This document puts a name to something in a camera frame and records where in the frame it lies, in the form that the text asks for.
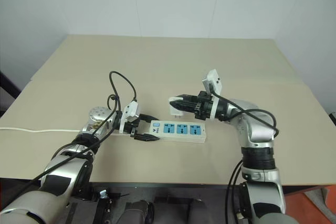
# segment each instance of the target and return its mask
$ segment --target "black cable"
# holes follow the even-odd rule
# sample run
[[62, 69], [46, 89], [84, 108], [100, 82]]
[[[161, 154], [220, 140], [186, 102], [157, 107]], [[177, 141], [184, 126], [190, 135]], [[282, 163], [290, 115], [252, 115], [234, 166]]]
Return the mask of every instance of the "black cable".
[[240, 173], [240, 170], [241, 170], [242, 166], [239, 167], [237, 173], [236, 173], [236, 176], [235, 176], [235, 179], [233, 180], [233, 184], [232, 184], [232, 192], [231, 192], [231, 208], [232, 208], [232, 214], [233, 214], [233, 217], [235, 218], [235, 222], [236, 224], [238, 224], [238, 218], [237, 218], [237, 215], [236, 215], [236, 212], [235, 212], [235, 186], [236, 186], [236, 182], [237, 182], [237, 178], [239, 176], [239, 173]]
[[[119, 72], [111, 71], [110, 74], [109, 74], [109, 77], [110, 77], [110, 83], [111, 83], [111, 86], [112, 86], [112, 89], [113, 89], [113, 91], [114, 91], [114, 94], [115, 94], [116, 99], [119, 99], [119, 95], [118, 95], [118, 92], [117, 92], [117, 90], [116, 90], [116, 87], [115, 87], [115, 85], [114, 85], [114, 83], [113, 83], [113, 81], [112, 81], [112, 74], [113, 74], [113, 73], [115, 73], [115, 74], [121, 76], [125, 81], [128, 82], [128, 84], [129, 84], [129, 85], [131, 86], [131, 88], [133, 89], [133, 93], [134, 93], [134, 97], [133, 97], [132, 101], [137, 101], [137, 95], [136, 95], [137, 93], [136, 93], [136, 90], [135, 90], [133, 84], [130, 82], [130, 80], [127, 79], [124, 75], [122, 75], [122, 74], [119, 73]], [[120, 103], [119, 103], [118, 106], [119, 106], [119, 107], [118, 107], [118, 110], [121, 111], [121, 108], [120, 108], [121, 105], [120, 105]]]
[[221, 97], [219, 94], [217, 94], [217, 93], [214, 91], [214, 89], [213, 89], [212, 86], [210, 86], [210, 91], [211, 91], [211, 94], [213, 94], [215, 97], [218, 97], [219, 99], [221, 99], [221, 100], [223, 100], [223, 101], [225, 101], [225, 102], [227, 102], [227, 103], [230, 103], [231, 105], [233, 105], [233, 106], [235, 106], [237, 109], [243, 111], [244, 113], [246, 113], [246, 114], [249, 115], [250, 117], [254, 118], [255, 120], [259, 121], [260, 123], [263, 123], [264, 125], [266, 125], [266, 126], [270, 127], [271, 129], [273, 129], [273, 130], [275, 131], [275, 135], [274, 135], [274, 137], [276, 137], [276, 136], [279, 134], [279, 130], [278, 130], [275, 126], [273, 126], [273, 125], [271, 125], [271, 124], [265, 122], [264, 120], [260, 119], [259, 117], [255, 116], [255, 115], [253, 115], [253, 114], [251, 114], [251, 113], [249, 113], [249, 112], [246, 112], [242, 107], [240, 107], [238, 104], [236, 104], [236, 103], [230, 101], [229, 99], [226, 99], [226, 98], [224, 98], [224, 97]]
[[[133, 89], [133, 93], [134, 93], [134, 97], [133, 97], [133, 100], [132, 101], [136, 101], [137, 100], [137, 93], [136, 93], [136, 90], [133, 86], [133, 84], [129, 81], [129, 79], [127, 79], [124, 75], [122, 75], [121, 73], [119, 72], [116, 72], [116, 71], [111, 71], [110, 74], [109, 74], [109, 78], [110, 78], [110, 83], [112, 85], [112, 89], [113, 91], [115, 92], [115, 94], [111, 94], [108, 96], [108, 100], [107, 100], [107, 104], [108, 104], [108, 108], [110, 108], [110, 105], [109, 105], [109, 101], [110, 99], [111, 100], [114, 100], [114, 108], [112, 110], [112, 112], [110, 113], [110, 115], [95, 129], [95, 131], [92, 133], [92, 135], [95, 135], [96, 132], [107, 122], [108, 119], [111, 118], [111, 116], [115, 113], [115, 110], [117, 108], [117, 105], [118, 105], [118, 111], [120, 112], [121, 111], [121, 105], [120, 105], [120, 99], [119, 99], [119, 95], [118, 95], [118, 92], [116, 90], [116, 87], [112, 81], [112, 74], [115, 73], [115, 74], [118, 74], [119, 76], [121, 76], [125, 81], [128, 82], [128, 84], [132, 87]], [[54, 171], [55, 169], [61, 167], [62, 165], [66, 164], [67, 162], [71, 161], [72, 159], [80, 156], [81, 154], [95, 148], [96, 146], [100, 145], [105, 139], [107, 139], [111, 133], [114, 131], [114, 127], [112, 127], [112, 129], [98, 142], [90, 145], [88, 148], [86, 148], [85, 150], [79, 152], [79, 153], [76, 153], [75, 155], [63, 160], [62, 162], [58, 163], [57, 165], [54, 165], [53, 167], [47, 169], [46, 171], [44, 171], [43, 173], [39, 174], [38, 176], [36, 176], [35, 178], [33, 178], [30, 182], [28, 182], [20, 191], [18, 191], [14, 197], [12, 197], [12, 199], [3, 206], [3, 209], [8, 206], [12, 201], [14, 201], [20, 194], [22, 194], [25, 190], [27, 190], [33, 183], [35, 183], [36, 181], [38, 181], [39, 179], [41, 179], [43, 176], [47, 175], [48, 173]], [[69, 146], [71, 145], [72, 143], [69, 143], [67, 145], [64, 145], [62, 146], [60, 149], [58, 149], [56, 151], [55, 154], [57, 154], [62, 148], [66, 147], [66, 146]]]
[[70, 160], [73, 160], [74, 158], [81, 156], [83, 153], [95, 148], [96, 146], [100, 145], [102, 142], [104, 142], [105, 139], [107, 139], [111, 133], [114, 131], [114, 128], [112, 128], [107, 134], [106, 136], [104, 136], [100, 141], [95, 142], [94, 144], [90, 145], [88, 148], [86, 148], [85, 150], [76, 153], [75, 155], [63, 160], [62, 162], [58, 163], [57, 165], [54, 165], [53, 167], [47, 169], [46, 171], [44, 171], [43, 173], [39, 174], [38, 176], [36, 176], [35, 178], [33, 178], [31, 181], [29, 181], [20, 191], [18, 191], [14, 197], [12, 197], [12, 199], [5, 204], [5, 206], [3, 208], [5, 208], [6, 206], [8, 206], [12, 201], [14, 201], [20, 194], [22, 194], [25, 190], [27, 190], [33, 183], [35, 183], [36, 181], [38, 181], [39, 179], [41, 179], [43, 176], [47, 175], [48, 173], [54, 171], [55, 169], [57, 169], [58, 167], [61, 167], [62, 165], [64, 165], [65, 163], [69, 162]]
[[273, 126], [276, 127], [277, 126], [277, 120], [275, 118], [275, 116], [267, 111], [267, 110], [261, 110], [261, 109], [249, 109], [249, 110], [242, 110], [242, 111], [239, 111], [237, 112], [236, 114], [234, 114], [233, 116], [231, 116], [230, 118], [228, 118], [228, 120], [232, 120], [233, 118], [235, 118], [236, 116], [239, 116], [241, 114], [244, 114], [244, 113], [247, 113], [247, 112], [262, 112], [262, 113], [265, 113], [265, 114], [268, 114], [272, 120], [273, 120]]
[[238, 164], [236, 165], [235, 169], [233, 170], [232, 174], [231, 174], [231, 178], [229, 181], [229, 184], [227, 185], [227, 190], [226, 190], [226, 194], [225, 194], [225, 223], [228, 224], [228, 213], [227, 213], [227, 209], [228, 209], [228, 201], [229, 201], [229, 191], [230, 191], [230, 187], [231, 187], [231, 182], [233, 177], [236, 174], [236, 171], [238, 169], [238, 167], [242, 164], [242, 160], [238, 162]]
[[110, 119], [110, 117], [114, 114], [115, 110], [117, 109], [117, 104], [120, 104], [119, 98], [116, 98], [114, 100], [114, 108], [112, 110], [112, 113], [110, 113], [109, 116], [104, 121], [102, 121], [101, 124], [99, 124], [99, 126], [95, 129], [95, 131], [91, 135], [95, 135], [96, 132], [108, 121], [108, 119]]

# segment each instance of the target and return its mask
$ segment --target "silver robot arm segment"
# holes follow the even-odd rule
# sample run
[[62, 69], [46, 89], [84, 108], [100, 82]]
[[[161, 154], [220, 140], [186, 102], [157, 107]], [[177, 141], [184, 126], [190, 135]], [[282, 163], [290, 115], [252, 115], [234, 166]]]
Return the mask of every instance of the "silver robot arm segment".
[[[89, 113], [88, 123], [82, 128], [75, 140], [61, 147], [45, 170], [66, 160], [71, 155], [84, 151], [106, 136], [115, 123], [115, 114], [94, 135], [92, 133], [111, 112], [103, 107], [92, 109]], [[84, 152], [81, 156], [45, 175], [38, 190], [21, 195], [0, 212], [1, 223], [54, 223], [68, 204], [71, 196], [87, 198], [92, 163], [98, 148], [99, 146]]]
[[[275, 130], [252, 118], [228, 101], [212, 96], [220, 94], [222, 84], [216, 70], [211, 70], [203, 80], [206, 91], [195, 95], [178, 95], [170, 98], [171, 112], [192, 112], [195, 118], [218, 119], [231, 124], [237, 130], [243, 164], [242, 177], [246, 180], [239, 185], [239, 204], [241, 214], [253, 224], [259, 223], [297, 223], [286, 216], [286, 205], [282, 191], [280, 174], [273, 158]], [[244, 110], [257, 109], [252, 103], [232, 100]], [[270, 115], [251, 112], [252, 115], [273, 125]]]

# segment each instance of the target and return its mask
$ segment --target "white wall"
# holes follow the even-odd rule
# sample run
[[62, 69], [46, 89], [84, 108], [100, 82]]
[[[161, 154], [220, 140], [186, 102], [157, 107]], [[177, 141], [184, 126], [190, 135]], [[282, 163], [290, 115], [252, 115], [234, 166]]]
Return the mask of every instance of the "white wall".
[[297, 0], [276, 43], [324, 109], [336, 111], [336, 0]]
[[205, 38], [278, 34], [278, 45], [293, 61], [293, 47], [282, 38], [291, 33], [283, 26], [291, 26], [296, 1], [0, 0], [0, 69], [22, 89], [67, 34]]

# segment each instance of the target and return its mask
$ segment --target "beige tabletop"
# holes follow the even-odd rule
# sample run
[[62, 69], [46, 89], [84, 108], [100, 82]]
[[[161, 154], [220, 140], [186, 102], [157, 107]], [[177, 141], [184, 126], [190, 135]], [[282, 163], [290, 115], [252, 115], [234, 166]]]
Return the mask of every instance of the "beige tabletop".
[[[160, 120], [168, 98], [203, 90], [216, 68], [222, 95], [271, 111], [280, 129], [275, 159], [284, 185], [336, 183], [336, 127], [272, 40], [180, 39], [71, 35], [33, 76], [0, 127], [79, 130], [95, 106], [106, 106], [111, 70], [134, 84], [142, 113]], [[115, 83], [125, 106], [132, 98]], [[177, 119], [197, 121], [193, 115]], [[235, 129], [206, 121], [204, 144], [141, 142], [110, 136], [100, 147], [92, 182], [227, 184], [241, 159]], [[30, 179], [75, 132], [0, 130], [0, 177]]]

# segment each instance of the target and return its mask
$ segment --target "red floor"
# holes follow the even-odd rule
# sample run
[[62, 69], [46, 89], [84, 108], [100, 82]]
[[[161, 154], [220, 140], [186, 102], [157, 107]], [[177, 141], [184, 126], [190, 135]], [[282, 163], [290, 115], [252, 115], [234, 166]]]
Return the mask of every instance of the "red floor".
[[286, 214], [300, 224], [332, 224], [304, 193], [286, 196], [285, 200]]

